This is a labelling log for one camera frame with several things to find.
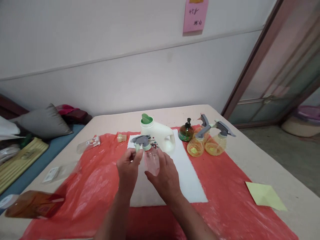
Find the white cloth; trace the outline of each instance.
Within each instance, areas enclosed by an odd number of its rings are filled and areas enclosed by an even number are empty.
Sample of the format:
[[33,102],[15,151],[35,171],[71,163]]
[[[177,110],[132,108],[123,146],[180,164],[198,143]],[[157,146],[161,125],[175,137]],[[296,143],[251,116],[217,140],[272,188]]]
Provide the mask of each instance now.
[[14,136],[15,134],[19,133],[20,129],[17,127],[17,125],[0,116],[0,141],[14,138],[22,138]]
[[[180,188],[182,194],[190,203],[194,202],[208,202],[207,197],[203,191],[201,183],[198,179],[197,173],[194,170],[192,163],[183,147],[181,140],[178,137],[178,130],[173,130],[176,142],[176,148],[170,155],[174,164],[176,165],[179,173]],[[139,135],[131,135],[128,142],[128,148],[134,148],[131,139]],[[165,205],[162,198],[154,186],[149,182],[144,171],[146,170],[144,157],[139,165],[139,173],[136,186],[134,188],[130,206],[143,207],[143,206],[159,206]]]

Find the table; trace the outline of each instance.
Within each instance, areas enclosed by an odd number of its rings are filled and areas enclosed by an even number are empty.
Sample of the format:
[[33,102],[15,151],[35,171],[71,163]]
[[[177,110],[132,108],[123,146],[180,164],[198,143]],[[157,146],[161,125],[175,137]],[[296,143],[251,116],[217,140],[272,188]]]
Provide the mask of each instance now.
[[[235,138],[228,137],[227,154],[253,182],[273,186],[288,208],[288,212],[275,211],[276,214],[300,239],[319,239],[320,198],[209,105],[165,108],[94,117],[42,173],[34,179],[25,191],[54,192],[63,180],[48,185],[41,183],[51,168],[79,160],[81,155],[76,153],[77,145],[92,138],[95,134],[116,134],[118,131],[139,132],[139,121],[142,113],[147,113],[155,121],[169,127],[183,125],[188,117],[192,119],[192,125],[200,124],[201,121],[197,120],[200,117],[200,113],[205,113],[210,123],[213,123],[215,119],[226,123],[237,136]],[[212,136],[218,132],[218,129],[210,130]],[[19,239],[30,221],[29,219],[5,218],[4,214],[2,214],[0,216],[0,238],[3,240]]]

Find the glass door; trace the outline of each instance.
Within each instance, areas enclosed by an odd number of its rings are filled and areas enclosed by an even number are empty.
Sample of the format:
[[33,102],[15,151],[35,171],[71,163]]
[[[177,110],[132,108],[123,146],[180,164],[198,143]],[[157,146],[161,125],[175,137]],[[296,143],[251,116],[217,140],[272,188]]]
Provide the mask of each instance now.
[[319,82],[320,1],[298,1],[242,96],[225,109],[224,117],[239,127],[279,122],[286,109]]

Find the floor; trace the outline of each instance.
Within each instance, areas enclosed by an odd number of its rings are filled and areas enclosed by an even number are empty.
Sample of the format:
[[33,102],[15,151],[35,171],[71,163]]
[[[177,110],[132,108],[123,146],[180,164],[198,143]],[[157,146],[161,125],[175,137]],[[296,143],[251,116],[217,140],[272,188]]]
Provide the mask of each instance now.
[[279,126],[240,131],[320,197],[320,135],[301,138]]

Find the hand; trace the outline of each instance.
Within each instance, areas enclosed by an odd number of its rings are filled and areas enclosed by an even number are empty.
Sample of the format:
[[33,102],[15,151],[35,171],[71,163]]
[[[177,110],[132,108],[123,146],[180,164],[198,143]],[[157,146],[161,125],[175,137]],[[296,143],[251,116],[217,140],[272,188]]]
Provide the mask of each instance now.
[[128,148],[122,157],[117,161],[119,173],[119,190],[124,196],[131,198],[134,186],[138,178],[138,166],[143,155],[141,149],[136,153],[134,148]]
[[145,171],[148,180],[153,184],[160,197],[167,205],[183,197],[180,190],[179,174],[170,156],[158,149],[160,170],[157,176]]

